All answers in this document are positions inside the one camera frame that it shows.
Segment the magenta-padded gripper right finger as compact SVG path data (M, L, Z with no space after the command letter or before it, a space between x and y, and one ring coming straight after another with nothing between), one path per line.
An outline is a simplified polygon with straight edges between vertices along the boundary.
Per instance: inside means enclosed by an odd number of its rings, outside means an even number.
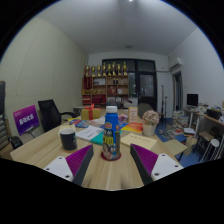
M182 166L166 153L157 155L139 145L131 144L130 154L135 161L144 185L182 169Z

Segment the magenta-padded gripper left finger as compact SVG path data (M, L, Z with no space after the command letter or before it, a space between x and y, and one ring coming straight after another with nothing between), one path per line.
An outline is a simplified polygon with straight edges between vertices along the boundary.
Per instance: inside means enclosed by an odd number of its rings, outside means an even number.
M93 155L93 145L88 145L67 157L57 157L44 170L81 186Z

